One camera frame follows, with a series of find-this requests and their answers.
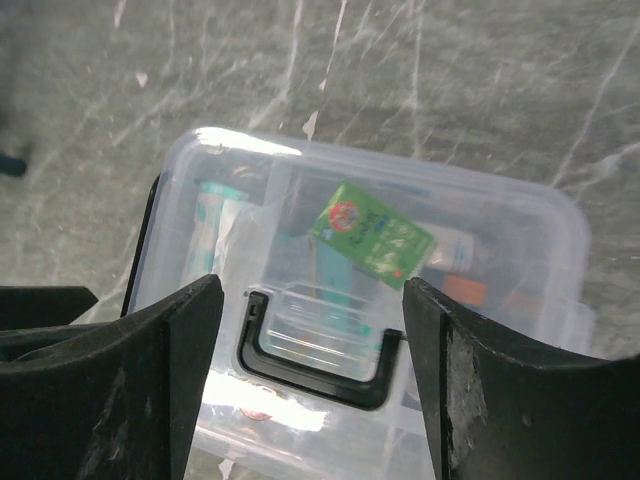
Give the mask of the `small green box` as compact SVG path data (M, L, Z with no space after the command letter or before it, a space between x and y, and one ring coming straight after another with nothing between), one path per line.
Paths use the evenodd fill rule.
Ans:
M349 182L339 185L311 233L395 290L437 245L434 235Z

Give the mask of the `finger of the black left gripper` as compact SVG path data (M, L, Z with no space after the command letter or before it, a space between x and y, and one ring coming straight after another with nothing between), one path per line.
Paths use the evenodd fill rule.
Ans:
M97 302L83 286L2 286L1 330L68 325Z

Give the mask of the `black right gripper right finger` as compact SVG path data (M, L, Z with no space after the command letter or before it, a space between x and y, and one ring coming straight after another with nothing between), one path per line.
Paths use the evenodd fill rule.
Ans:
M439 479L635 479L639 360L520 334L425 281L403 311Z

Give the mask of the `teal white tube box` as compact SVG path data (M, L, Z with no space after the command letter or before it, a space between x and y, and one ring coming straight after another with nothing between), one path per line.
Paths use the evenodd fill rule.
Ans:
M248 194L212 181L198 184L194 225L181 276L183 285L221 269L226 244Z

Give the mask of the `amber bottle orange cap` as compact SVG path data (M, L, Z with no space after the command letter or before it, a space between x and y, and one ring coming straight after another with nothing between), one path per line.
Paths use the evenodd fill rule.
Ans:
M535 316L542 310L542 299L538 295L515 290L506 294L486 283L447 274L442 282L442 291L453 300L487 311L504 311L510 315Z

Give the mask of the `clear lid with black handle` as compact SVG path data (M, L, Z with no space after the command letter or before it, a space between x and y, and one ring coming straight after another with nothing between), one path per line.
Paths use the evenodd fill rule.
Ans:
M343 182L434 235L410 278L442 291L447 274L500 293L538 295L535 316L470 308L536 340L591 347L580 300L589 228L552 188L391 155L197 128L169 150L151 194L125 313L182 288L198 184L248 194L218 276L224 310L194 446L235 479L429 479L418 388L395 290L318 240L311 228ZM264 405L252 421L245 405Z

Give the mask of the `small red round item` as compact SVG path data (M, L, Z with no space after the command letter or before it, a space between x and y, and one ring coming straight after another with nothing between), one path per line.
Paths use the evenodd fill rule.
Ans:
M245 405L240 412L252 421L268 421L273 417L273 412L264 405Z

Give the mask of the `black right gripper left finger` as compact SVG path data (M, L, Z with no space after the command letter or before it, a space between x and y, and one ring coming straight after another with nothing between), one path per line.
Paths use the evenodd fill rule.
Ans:
M182 478L223 302L206 275L111 322L1 330L2 477Z

